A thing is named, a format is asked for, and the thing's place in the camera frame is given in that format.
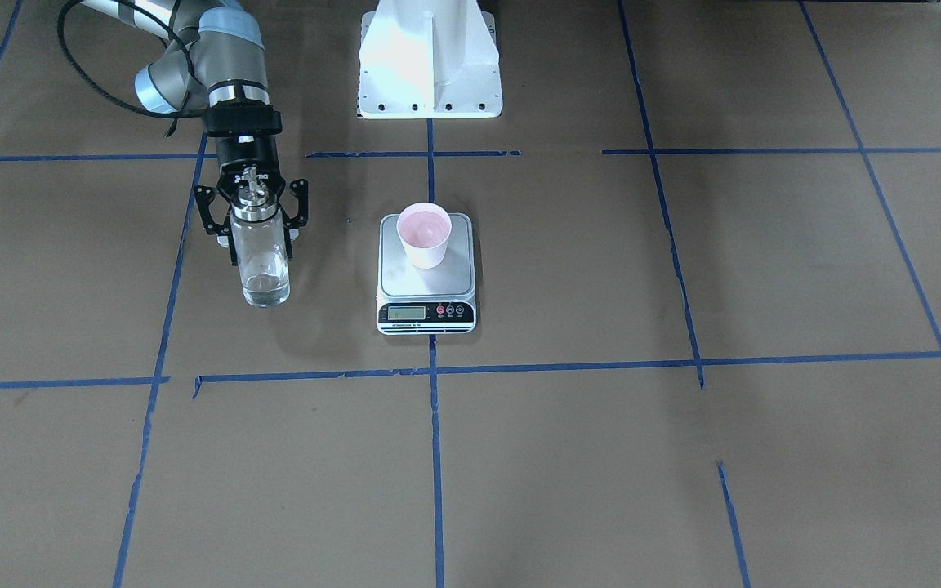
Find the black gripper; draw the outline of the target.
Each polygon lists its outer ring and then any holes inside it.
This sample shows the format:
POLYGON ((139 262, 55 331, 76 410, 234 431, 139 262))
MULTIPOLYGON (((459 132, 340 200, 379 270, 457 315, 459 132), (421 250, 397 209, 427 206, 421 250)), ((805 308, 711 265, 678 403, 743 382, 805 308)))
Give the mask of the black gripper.
POLYGON ((285 182, 281 175, 275 137, 283 130, 280 112, 272 105, 213 105, 201 117, 205 134, 214 140, 219 160, 216 189, 197 185, 194 201, 199 223, 228 251, 230 264, 236 265, 230 213, 216 222, 212 204, 217 195, 230 204, 247 207, 250 203, 274 203, 283 227, 285 260, 292 259, 292 242, 310 217, 310 182, 306 178, 285 182))

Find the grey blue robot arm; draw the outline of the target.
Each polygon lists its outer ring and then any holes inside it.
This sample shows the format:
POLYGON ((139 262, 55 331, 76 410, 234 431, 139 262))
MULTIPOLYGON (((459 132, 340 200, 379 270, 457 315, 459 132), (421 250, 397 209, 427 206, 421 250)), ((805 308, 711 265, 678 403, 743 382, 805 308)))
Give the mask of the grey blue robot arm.
POLYGON ((287 182, 275 138, 283 117, 271 104, 259 25, 238 1, 89 1, 87 7, 159 38, 164 52, 136 74, 138 105, 109 101, 146 117, 197 118, 219 161, 216 186, 195 186, 193 199, 206 234, 239 263, 233 217, 247 223, 277 217, 280 245, 292 257, 292 239, 309 220, 309 183, 287 182), (227 202, 231 219, 217 222, 212 204, 227 202))

